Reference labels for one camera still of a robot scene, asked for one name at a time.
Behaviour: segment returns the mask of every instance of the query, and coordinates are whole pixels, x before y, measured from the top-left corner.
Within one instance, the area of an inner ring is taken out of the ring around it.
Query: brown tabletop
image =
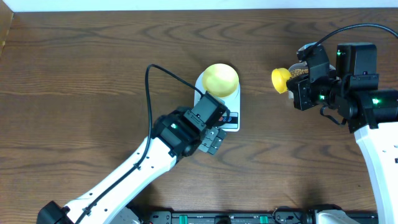
[[[271,71],[338,27],[398,29],[398,9],[17,13],[0,61],[0,223],[33,223],[105,178],[145,138],[150,63],[190,83],[214,63],[241,82],[241,130],[217,155],[196,152],[151,183],[139,205],[176,211],[267,211],[335,203],[375,211],[361,151],[348,128],[293,108]],[[373,42],[380,88],[398,88],[398,41],[378,29],[324,44]],[[154,119],[193,105],[193,91],[150,74]]]

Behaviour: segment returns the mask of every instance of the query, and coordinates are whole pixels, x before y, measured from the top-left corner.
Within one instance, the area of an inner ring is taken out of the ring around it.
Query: white digital scale
[[[203,87],[201,79],[203,77],[203,72],[200,74],[195,87],[198,88],[203,94],[206,93],[206,90]],[[220,121],[224,121],[225,124],[221,125],[219,128],[222,128],[224,131],[239,131],[241,127],[241,85],[238,84],[236,90],[227,97],[218,97],[218,99],[222,100],[225,106],[230,110],[229,118],[227,118],[227,114],[224,113],[220,118]],[[200,94],[195,91],[195,99],[193,105],[195,106],[200,100]]]

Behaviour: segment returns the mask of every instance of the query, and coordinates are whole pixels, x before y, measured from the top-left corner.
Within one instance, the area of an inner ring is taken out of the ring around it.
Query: green led indicator
[[[373,100],[373,104],[381,103],[381,100],[379,100],[379,99],[374,98],[374,99],[372,99],[372,100]]]

